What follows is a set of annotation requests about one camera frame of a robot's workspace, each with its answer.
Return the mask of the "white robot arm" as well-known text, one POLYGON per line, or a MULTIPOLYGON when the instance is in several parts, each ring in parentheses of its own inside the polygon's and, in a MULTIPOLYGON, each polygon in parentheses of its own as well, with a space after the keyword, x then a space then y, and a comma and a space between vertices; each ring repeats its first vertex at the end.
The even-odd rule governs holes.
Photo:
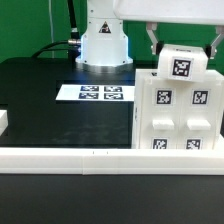
POLYGON ((155 36, 159 23, 214 25, 217 37, 205 48, 212 58, 224 40, 224 0, 87 0, 87 29, 77 65, 97 72, 131 66, 124 21, 146 24, 154 55, 162 49, 155 36))

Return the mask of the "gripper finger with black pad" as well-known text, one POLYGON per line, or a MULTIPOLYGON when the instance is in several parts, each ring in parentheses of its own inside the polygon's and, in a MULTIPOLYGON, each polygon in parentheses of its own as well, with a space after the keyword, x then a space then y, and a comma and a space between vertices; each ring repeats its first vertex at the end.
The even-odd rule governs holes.
POLYGON ((164 43, 157 38, 156 30, 157 30, 156 23, 148 22, 146 24, 147 34, 152 42, 151 50, 153 55, 159 55, 164 46, 164 43))
POLYGON ((224 25, 216 27, 217 36, 205 47, 205 53, 209 59, 213 59, 217 53, 218 45, 224 40, 224 25))

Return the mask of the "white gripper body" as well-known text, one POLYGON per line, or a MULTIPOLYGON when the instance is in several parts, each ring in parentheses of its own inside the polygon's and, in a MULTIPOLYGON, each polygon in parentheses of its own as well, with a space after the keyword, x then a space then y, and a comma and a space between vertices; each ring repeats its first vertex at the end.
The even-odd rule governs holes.
POLYGON ((114 0, 123 20, 224 25, 224 0, 114 0))

